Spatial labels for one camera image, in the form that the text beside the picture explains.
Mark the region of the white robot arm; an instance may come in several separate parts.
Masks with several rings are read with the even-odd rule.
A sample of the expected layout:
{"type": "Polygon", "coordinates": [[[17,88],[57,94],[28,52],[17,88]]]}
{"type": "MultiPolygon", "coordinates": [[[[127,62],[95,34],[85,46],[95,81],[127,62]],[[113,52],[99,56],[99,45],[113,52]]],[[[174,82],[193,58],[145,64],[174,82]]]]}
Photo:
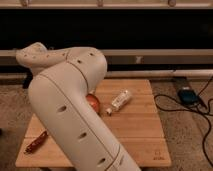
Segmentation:
{"type": "Polygon", "coordinates": [[[107,72],[101,51],[49,50],[36,42],[16,60],[33,73],[28,96],[35,114],[77,171],[140,171],[86,99],[107,72]]]}

